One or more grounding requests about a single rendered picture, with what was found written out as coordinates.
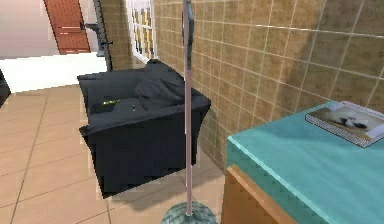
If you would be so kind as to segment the black furniture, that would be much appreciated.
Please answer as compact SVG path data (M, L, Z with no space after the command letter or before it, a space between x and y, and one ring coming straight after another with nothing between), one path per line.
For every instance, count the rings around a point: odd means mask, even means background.
M11 94L10 88L5 80L2 70L0 69L0 108Z

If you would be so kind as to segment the red-brown room door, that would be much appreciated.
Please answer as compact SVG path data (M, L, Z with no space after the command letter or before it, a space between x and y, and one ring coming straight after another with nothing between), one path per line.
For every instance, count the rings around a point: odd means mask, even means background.
M86 30L79 22L83 16L79 0L43 0L51 28L61 55L89 53Z

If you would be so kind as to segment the dark grey cushion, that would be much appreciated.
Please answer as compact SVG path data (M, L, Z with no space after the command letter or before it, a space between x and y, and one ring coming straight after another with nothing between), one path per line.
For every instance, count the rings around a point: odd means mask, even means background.
M183 77L158 59L150 59L135 87L135 95L145 110L181 105L185 98Z

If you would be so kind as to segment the teal top wooden table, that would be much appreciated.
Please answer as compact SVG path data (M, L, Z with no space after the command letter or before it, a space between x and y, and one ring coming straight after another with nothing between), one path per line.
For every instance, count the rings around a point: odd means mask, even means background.
M306 121L314 110L229 136L227 164L297 224L384 224L384 139L362 148Z

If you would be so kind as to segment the white framed window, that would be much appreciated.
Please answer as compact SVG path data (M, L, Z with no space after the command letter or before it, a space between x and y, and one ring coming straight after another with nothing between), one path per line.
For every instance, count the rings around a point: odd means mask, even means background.
M147 63L157 57L152 0L126 0L133 55Z

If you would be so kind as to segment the book with panda cover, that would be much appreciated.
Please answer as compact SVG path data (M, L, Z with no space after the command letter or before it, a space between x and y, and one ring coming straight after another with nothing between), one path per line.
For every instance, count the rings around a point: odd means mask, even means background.
M384 138L384 114L348 101L329 102L305 120L362 148Z

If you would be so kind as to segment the dark grey open door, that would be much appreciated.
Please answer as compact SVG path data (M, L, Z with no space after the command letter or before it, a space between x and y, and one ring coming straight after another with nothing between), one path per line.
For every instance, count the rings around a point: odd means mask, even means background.
M96 14L96 21L94 23L86 23L85 27L88 29L91 29L96 33L97 41L98 41L98 50L97 50L97 56L103 57L106 62L106 67L108 71L113 70L113 64L111 60L110 50L109 46L111 45L101 45L101 42L109 41L106 29L104 26L104 18L103 18L103 11L101 7L101 0L92 0L95 8L95 14Z

